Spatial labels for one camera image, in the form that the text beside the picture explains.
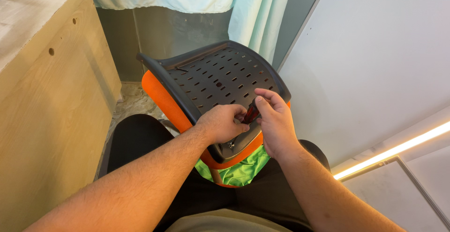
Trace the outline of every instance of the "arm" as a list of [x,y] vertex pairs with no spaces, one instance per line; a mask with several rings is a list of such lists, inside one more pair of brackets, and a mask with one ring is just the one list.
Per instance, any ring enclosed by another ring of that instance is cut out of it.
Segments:
[[238,104],[218,105],[191,129],[68,198],[26,231],[151,231],[202,152],[248,131]]
[[275,92],[256,89],[260,95],[257,119],[267,154],[275,158],[312,228],[328,231],[404,232],[391,220],[352,194],[298,142],[291,111]]

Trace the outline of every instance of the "black pants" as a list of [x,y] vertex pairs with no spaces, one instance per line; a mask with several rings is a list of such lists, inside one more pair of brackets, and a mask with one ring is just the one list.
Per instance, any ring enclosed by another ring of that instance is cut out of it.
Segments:
[[[155,118],[145,114],[127,117],[117,125],[108,143],[100,177],[171,139],[172,134]],[[316,145],[299,141],[329,170],[327,158]],[[219,186],[193,168],[155,231],[165,231],[181,217],[222,208],[262,217],[292,231],[310,231],[308,220],[274,159],[250,184],[239,188]]]

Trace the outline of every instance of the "white panel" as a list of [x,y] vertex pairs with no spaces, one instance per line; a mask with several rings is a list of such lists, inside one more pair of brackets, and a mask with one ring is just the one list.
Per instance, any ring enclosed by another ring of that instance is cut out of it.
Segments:
[[343,185],[409,232],[448,231],[397,162],[352,178]]
[[442,212],[450,217],[450,146],[407,162]]
[[450,0],[320,0],[280,75],[333,167],[450,104]]

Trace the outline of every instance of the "hairy forearm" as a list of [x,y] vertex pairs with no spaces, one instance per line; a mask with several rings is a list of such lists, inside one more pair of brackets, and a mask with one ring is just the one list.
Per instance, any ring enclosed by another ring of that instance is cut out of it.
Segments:
[[209,140],[195,127],[100,178],[33,224],[30,231],[151,231]]
[[278,162],[315,231],[404,232],[335,180],[300,145],[294,150]]

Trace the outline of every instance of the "wooden desk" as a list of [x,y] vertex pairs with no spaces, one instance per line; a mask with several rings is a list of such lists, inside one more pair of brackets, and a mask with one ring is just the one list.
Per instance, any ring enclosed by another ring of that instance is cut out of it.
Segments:
[[120,88],[92,0],[0,0],[0,231],[93,181]]

